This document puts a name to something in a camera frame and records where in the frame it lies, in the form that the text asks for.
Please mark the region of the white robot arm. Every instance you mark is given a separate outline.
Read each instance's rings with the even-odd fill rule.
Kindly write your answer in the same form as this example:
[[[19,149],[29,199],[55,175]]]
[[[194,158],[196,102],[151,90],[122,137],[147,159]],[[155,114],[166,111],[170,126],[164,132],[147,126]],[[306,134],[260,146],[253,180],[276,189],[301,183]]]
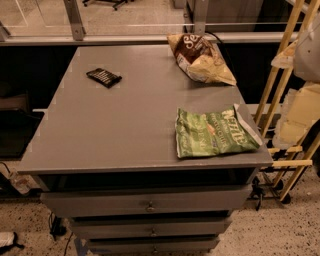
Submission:
[[[299,89],[289,89],[282,103],[272,143],[280,149],[298,141],[320,119],[320,14],[301,36],[271,62],[273,67],[292,68],[305,81]]]

